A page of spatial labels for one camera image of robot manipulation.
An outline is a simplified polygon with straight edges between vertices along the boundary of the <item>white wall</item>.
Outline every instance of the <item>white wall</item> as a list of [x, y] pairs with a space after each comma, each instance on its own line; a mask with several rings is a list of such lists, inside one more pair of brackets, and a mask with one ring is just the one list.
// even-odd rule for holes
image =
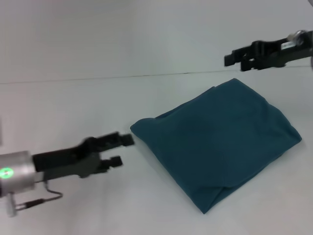
[[[296, 67], [242, 73], [238, 67], [225, 71], [223, 58], [253, 40], [310, 29], [312, 17], [305, 0], [2, 1], [1, 154], [26, 149], [35, 154], [87, 136], [129, 132], [138, 119], [155, 117], [233, 77], [278, 107], [303, 138], [206, 215], [135, 139], [136, 146], [103, 155], [120, 154], [123, 167], [83, 180], [51, 181], [65, 194], [59, 201], [13, 219], [2, 205], [2, 232], [311, 235], [313, 72], [305, 67], [308, 59], [291, 64]], [[155, 76], [139, 77], [145, 74]], [[38, 187], [17, 200], [47, 196]]]

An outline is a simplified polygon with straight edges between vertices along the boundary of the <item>silver cylinder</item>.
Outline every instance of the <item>silver cylinder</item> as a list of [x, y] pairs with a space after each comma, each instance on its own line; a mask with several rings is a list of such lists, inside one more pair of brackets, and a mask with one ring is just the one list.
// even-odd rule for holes
[[1, 196], [32, 190], [35, 176], [35, 166], [27, 151], [0, 155]]

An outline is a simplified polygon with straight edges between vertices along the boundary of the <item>teal cloth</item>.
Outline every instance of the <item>teal cloth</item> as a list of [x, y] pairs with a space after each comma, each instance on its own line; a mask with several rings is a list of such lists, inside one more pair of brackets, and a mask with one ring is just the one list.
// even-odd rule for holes
[[237, 79], [131, 130], [203, 213], [301, 141], [277, 108]]

